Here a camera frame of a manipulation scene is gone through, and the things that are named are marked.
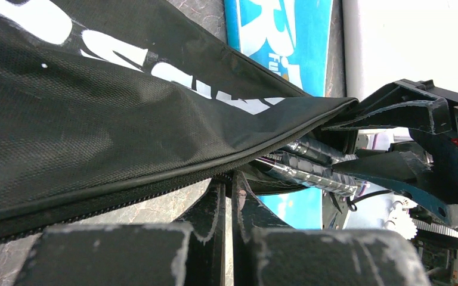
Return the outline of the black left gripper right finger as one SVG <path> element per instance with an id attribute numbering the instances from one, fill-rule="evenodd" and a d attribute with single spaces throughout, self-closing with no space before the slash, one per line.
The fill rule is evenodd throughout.
<path id="1" fill-rule="evenodd" d="M 298 230 L 231 183 L 235 285 L 429 285 L 413 245 L 383 230 Z"/>

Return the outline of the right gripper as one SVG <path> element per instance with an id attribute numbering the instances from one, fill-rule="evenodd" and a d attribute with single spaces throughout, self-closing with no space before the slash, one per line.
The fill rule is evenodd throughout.
<path id="1" fill-rule="evenodd" d="M 433 220 L 458 227 L 458 92 L 432 80 L 384 85 L 355 108 L 355 115 L 324 130 L 403 127 L 411 141 L 389 151 L 333 165 L 338 173 L 410 195 Z"/>

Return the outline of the black Crossway racket cover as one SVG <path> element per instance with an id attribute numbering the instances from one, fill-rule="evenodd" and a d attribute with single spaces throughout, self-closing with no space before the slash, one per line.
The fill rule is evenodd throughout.
<path id="1" fill-rule="evenodd" d="M 356 103 L 167 1 L 0 1 L 0 242 L 229 171 Z"/>

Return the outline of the white racket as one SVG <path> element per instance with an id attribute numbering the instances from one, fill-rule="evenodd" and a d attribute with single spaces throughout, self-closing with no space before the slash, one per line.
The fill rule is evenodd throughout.
<path id="1" fill-rule="evenodd" d="M 350 197 L 359 190 L 353 177 L 285 151 L 271 152 L 250 165 L 276 180 L 323 189 L 342 197 Z"/>
<path id="2" fill-rule="evenodd" d="M 281 150 L 314 161 L 324 166 L 331 166 L 333 164 L 341 163 L 344 161 L 358 159 L 355 154 L 345 154 L 333 147 L 328 146 L 327 144 L 307 136 L 303 136 L 291 143 L 288 143 L 287 145 L 283 146 Z"/>

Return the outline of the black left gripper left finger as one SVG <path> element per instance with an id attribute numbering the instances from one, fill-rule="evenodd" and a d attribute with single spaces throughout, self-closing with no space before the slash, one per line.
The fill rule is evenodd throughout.
<path id="1" fill-rule="evenodd" d="M 44 230 L 16 285 L 222 285 L 225 183 L 171 223 L 65 225 Z"/>

